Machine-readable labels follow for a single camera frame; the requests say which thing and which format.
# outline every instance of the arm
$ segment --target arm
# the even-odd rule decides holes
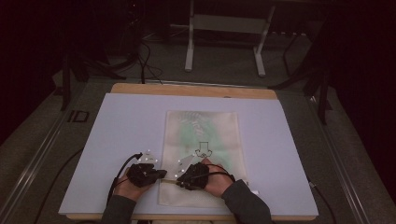
[[[102,224],[110,223],[130,223],[131,215],[134,212],[136,201],[122,197],[120,195],[113,195],[108,201],[108,205],[102,216]]]
[[[202,163],[209,167],[209,173],[224,172],[208,159],[203,159]],[[216,197],[221,197],[242,223],[272,223],[267,204],[253,194],[242,180],[233,183],[227,175],[210,175],[205,190]]]
[[[139,188],[135,186],[125,174],[119,179],[114,189],[113,196],[108,201],[102,216],[102,224],[128,224],[134,212],[137,200],[146,192],[151,185]]]
[[[231,184],[221,198],[242,223],[272,223],[267,204],[253,194],[242,180]]]

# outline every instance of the gray sleeve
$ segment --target gray sleeve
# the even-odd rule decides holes
[[[221,195],[221,198],[242,223],[272,223],[270,209],[267,204],[252,193],[242,180],[231,184]]]
[[[101,224],[129,224],[136,202],[120,195],[113,195],[108,201]]]

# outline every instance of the dark background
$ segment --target dark background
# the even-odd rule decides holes
[[[148,1],[151,18],[188,23],[188,1],[170,0],[169,7],[158,7],[159,2]],[[349,3],[332,14],[317,44],[328,58],[331,85],[395,202],[396,5],[385,0]],[[103,45],[122,29],[123,6],[109,0],[94,6],[76,0],[0,2],[0,144],[53,92],[51,77],[61,69],[71,40],[94,59],[106,60]],[[225,11],[235,11],[228,7]]]

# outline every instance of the metal stand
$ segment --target metal stand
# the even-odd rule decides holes
[[[265,76],[264,65],[262,63],[262,46],[267,37],[271,24],[271,19],[275,12],[275,6],[271,6],[267,19],[249,19],[223,16],[211,16],[194,14],[194,1],[190,0],[190,25],[189,25],[189,45],[187,47],[187,57],[185,71],[192,71],[192,61],[194,54],[193,32],[197,30],[212,30],[224,32],[240,32],[261,35],[260,43],[253,48],[256,60],[257,71],[260,77]]]

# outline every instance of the person's right hand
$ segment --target person's right hand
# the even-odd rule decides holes
[[[209,173],[213,172],[224,172],[223,169],[221,169],[218,166],[221,166],[217,164],[218,166],[211,165],[213,164],[208,158],[204,158],[201,163],[208,165],[209,167]],[[231,186],[233,181],[231,178],[227,175],[210,175],[205,187],[205,190],[209,193],[211,193],[215,197],[221,197],[223,192]]]
[[[149,188],[151,188],[152,185],[144,186],[142,188],[135,186],[131,181],[129,181],[128,176],[126,175],[128,170],[129,167],[126,168],[125,174],[119,178],[118,184],[114,189],[113,194],[120,195],[137,202],[140,196],[142,196]]]

